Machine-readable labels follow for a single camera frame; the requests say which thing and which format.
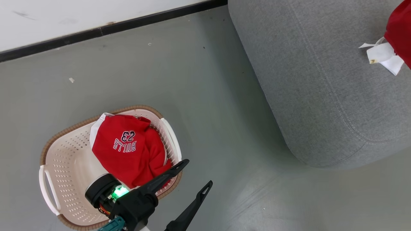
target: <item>white tag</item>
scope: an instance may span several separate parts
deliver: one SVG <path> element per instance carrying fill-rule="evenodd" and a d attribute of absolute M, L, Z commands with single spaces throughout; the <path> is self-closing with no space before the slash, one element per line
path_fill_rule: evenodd
<path fill-rule="evenodd" d="M 395 55 L 394 48 L 389 43 L 383 43 L 367 50 L 370 64 L 389 60 Z"/>
<path fill-rule="evenodd" d="M 382 44 L 384 39 L 384 37 L 380 38 L 375 44 L 364 43 L 359 48 L 372 47 L 367 50 L 369 63 L 381 63 L 396 76 L 404 64 L 404 60 L 395 55 L 394 48 L 389 43 Z"/>

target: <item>basket handle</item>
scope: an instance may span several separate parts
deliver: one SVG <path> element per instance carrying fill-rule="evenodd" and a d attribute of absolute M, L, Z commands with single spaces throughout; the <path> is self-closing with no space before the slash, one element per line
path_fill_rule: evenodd
<path fill-rule="evenodd" d="M 54 206 L 53 202 L 51 201 L 50 195 L 46 187 L 46 179 L 44 178 L 44 174 L 46 174 L 47 176 L 48 184 L 50 185 L 51 192 L 53 193 L 54 201 L 55 201 L 57 208 Z M 60 203 L 58 202 L 57 194 L 55 192 L 53 182 L 51 181 L 50 173 L 48 172 L 47 169 L 44 168 L 44 165 L 40 166 L 39 183 L 40 183 L 40 189 L 42 191 L 42 194 L 43 194 L 44 200 L 46 201 L 47 206 L 50 208 L 50 210 L 54 214 L 58 216 L 60 214 L 59 210 L 61 209 Z"/>
<path fill-rule="evenodd" d="M 174 144 L 174 147 L 175 147 L 175 150 L 176 150 L 177 156 L 178 156 L 178 161 L 181 161 L 181 160 L 182 160 L 182 158 L 181 158 L 181 150 L 180 150 L 180 145 L 178 144 L 178 141 L 177 141 L 177 137 L 175 136 L 175 133 L 174 133 L 173 129 L 171 128 L 171 125 L 168 123 L 168 121 L 167 121 L 166 119 L 164 119 L 164 118 L 161 118 L 161 121 L 164 122 L 164 124 L 165 124 L 165 126 L 166 126 L 166 128 L 167 128 L 167 131 L 168 131 L 168 133 L 169 133 L 169 135 L 170 135 L 170 137 L 171 137 L 171 141 L 172 141 L 173 144 Z"/>

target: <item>brown basket rim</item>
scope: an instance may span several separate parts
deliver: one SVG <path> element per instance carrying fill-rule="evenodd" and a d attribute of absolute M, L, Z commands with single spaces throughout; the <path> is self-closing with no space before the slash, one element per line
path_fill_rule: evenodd
<path fill-rule="evenodd" d="M 126 111 L 136 110 L 136 109 L 144 109 L 144 110 L 147 110 L 147 111 L 150 111 L 150 112 L 154 113 L 159 119 L 162 119 L 162 118 L 163 118 L 163 115 L 162 115 L 159 111 L 157 111 L 156 109 L 154 109 L 154 108 L 152 108 L 152 107 L 150 107 L 150 106 L 147 106 L 147 105 L 134 105 L 134 106 L 129 106 L 129 107 L 125 107 L 125 108 L 122 108 L 122 109 L 110 111 L 109 113 L 116 115 L 116 114 L 120 114 L 120 113 L 123 113 L 123 112 L 126 112 Z M 63 131 L 61 131 L 61 132 L 57 133 L 56 135 L 54 135 L 52 138 L 50 138 L 50 139 L 47 141 L 46 145 L 44 146 L 44 148 L 43 148 L 43 150 L 42 150 L 42 154 L 41 154 L 41 156 L 40 156 L 40 166 L 46 164 L 47 152 L 48 152 L 48 150 L 50 149 L 51 145 L 52 145 L 57 139 L 59 139 L 60 137 L 66 135 L 66 134 L 68 134 L 68 133 L 70 133 L 70 132 L 72 132 L 72 131 L 74 131 L 74 130 L 82 127 L 82 126 L 85 126 L 85 125 L 87 125 L 87 124 L 90 124 L 90 123 L 98 120 L 98 118 L 100 118 L 100 115 L 97 115 L 97 116 L 95 116 L 95 117 L 89 118 L 89 119 L 84 120 L 84 121 L 81 121 L 80 123 L 77 123 L 77 124 L 75 124 L 75 125 L 73 125 L 73 126 L 71 126 L 71 127 L 69 127 L 69 128 L 66 128 L 66 129 L 64 129 Z M 161 195 L 158 196 L 158 199 L 159 199 L 159 200 L 162 199 L 162 198 L 164 198 L 165 196 L 167 196 L 170 192 L 172 192 L 172 191 L 177 187 L 177 185 L 179 184 L 179 182 L 180 182 L 180 180 L 181 180 L 181 176 L 182 176 L 182 172 L 180 172 L 180 173 L 177 175 L 177 178 L 175 179 L 174 184 L 173 184 L 169 189 L 167 189 L 165 192 L 163 192 Z M 99 222 L 99 223 L 96 223 L 96 224 L 92 224 L 92 225 L 77 225 L 77 224 L 74 224 L 73 222 L 69 221 L 63 214 L 59 214 L 59 215 L 57 216 L 57 218 L 58 218 L 65 226 L 67 226 L 67 227 L 69 227 L 69 228 L 71 228 L 71 229 L 80 230 L 80 231 L 88 231 L 88 230 L 100 228 L 100 227 L 102 227 L 103 225 L 105 225 L 105 224 L 107 223 L 107 221 L 108 221 L 108 220 L 105 220 L 105 221 L 102 221 L 102 222 Z"/>

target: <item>black baseboard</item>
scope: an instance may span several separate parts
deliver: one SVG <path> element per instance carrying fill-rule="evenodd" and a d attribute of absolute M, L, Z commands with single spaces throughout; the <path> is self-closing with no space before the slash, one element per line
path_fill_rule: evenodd
<path fill-rule="evenodd" d="M 166 12 L 161 12 L 158 14 L 151 14 L 140 18 L 134 18 L 131 20 L 114 23 L 111 25 L 102 26 L 92 30 L 82 31 L 77 34 L 68 35 L 37 44 L 32 44 L 29 46 L 19 47 L 13 50 L 3 51 L 0 53 L 0 62 L 9 61 L 17 58 L 21 58 L 28 55 L 33 55 L 43 51 L 48 51 L 51 49 L 56 49 L 69 44 L 74 44 L 77 42 L 85 41 L 88 39 L 94 39 L 97 37 L 102 37 L 105 35 L 121 32 L 124 30 L 130 30 L 133 28 L 158 23 L 161 21 L 169 20 L 172 18 L 177 18 L 185 16 L 188 14 L 193 14 L 208 9 L 220 7 L 227 5 L 228 0 L 209 0 L 206 2 L 201 2 L 198 4 L 173 9 Z"/>

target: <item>green led light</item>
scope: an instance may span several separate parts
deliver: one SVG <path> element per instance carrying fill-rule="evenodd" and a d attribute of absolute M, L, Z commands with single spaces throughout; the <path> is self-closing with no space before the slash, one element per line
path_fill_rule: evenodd
<path fill-rule="evenodd" d="M 122 186 L 118 189 L 115 189 L 114 192 L 111 194 L 111 196 L 114 198 L 114 200 L 117 200 L 118 198 L 124 196 L 124 194 L 128 192 L 129 192 L 128 189 Z"/>

